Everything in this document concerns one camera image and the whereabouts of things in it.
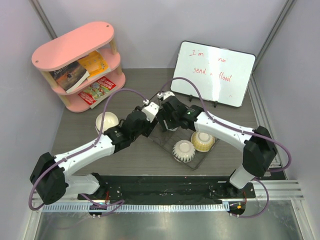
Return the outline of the black wire dish rack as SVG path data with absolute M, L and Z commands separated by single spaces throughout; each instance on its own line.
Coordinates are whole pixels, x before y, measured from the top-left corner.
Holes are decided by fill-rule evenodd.
M 158 123 L 152 133 L 150 134 L 149 138 L 153 140 L 156 144 L 158 144 L 163 150 L 165 150 L 174 160 L 172 151 L 173 147 L 176 142 L 180 140 L 187 140 L 191 142 L 191 137 L 194 132 L 197 132 L 194 128 L 194 123 L 197 120 L 198 115 L 203 112 L 203 108 L 196 105 L 187 106 L 188 110 L 184 114 L 183 118 L 187 120 L 191 125 L 192 129 L 183 129 L 181 127 L 176 128 L 175 130 L 168 130 L 166 132 L 162 132 L 160 124 Z M 195 156 L 192 161 L 188 163 L 179 162 L 192 170 L 196 170 L 200 167 L 200 165 L 205 161 L 208 157 L 211 150 L 214 149 L 216 144 L 219 142 L 219 139 L 215 138 L 215 143 L 213 147 L 208 152 L 199 152 L 195 150 Z

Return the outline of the teal plaid bowl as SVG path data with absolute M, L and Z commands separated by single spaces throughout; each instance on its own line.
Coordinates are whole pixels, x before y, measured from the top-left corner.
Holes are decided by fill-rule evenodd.
M 97 133 L 100 132 L 101 123 L 103 123 L 102 133 L 108 130 L 109 128 L 115 127 L 119 124 L 118 117 L 112 112 L 105 112 L 104 118 L 103 114 L 100 113 L 95 120 L 95 130 Z

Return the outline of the white bowl with blue stripes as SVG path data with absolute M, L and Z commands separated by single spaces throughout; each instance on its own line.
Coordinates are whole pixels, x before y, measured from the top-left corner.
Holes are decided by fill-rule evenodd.
M 181 163 L 191 162 L 196 154 L 194 145 L 188 140 L 180 140 L 172 148 L 172 155 L 175 160 Z

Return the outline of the yellow dotted bowl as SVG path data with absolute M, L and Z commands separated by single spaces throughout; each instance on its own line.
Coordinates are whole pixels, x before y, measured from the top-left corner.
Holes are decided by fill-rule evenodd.
M 215 144 L 215 138 L 207 133 L 196 131 L 191 136 L 191 143 L 198 152 L 206 153 Z

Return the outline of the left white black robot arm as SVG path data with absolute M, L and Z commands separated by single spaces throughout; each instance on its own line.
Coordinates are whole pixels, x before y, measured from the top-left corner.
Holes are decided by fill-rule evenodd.
M 42 154 L 30 176 L 32 192 L 36 192 L 44 205 L 60 200 L 66 194 L 88 194 L 100 200 L 107 192 L 95 174 L 74 176 L 86 165 L 128 148 L 139 136 L 148 137 L 155 127 L 159 106 L 150 103 L 135 109 L 120 124 L 110 127 L 96 139 L 68 152 L 52 156 Z

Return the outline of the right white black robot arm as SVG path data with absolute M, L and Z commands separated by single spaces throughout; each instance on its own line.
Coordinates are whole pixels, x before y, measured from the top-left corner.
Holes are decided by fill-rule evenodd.
M 216 137 L 242 152 L 242 164 L 229 176 L 226 193 L 233 198 L 255 177 L 263 177 L 278 153 L 269 131 L 236 125 L 205 112 L 204 108 L 187 106 L 172 93 L 159 93 L 157 119 L 163 131 L 177 128 L 201 132 Z

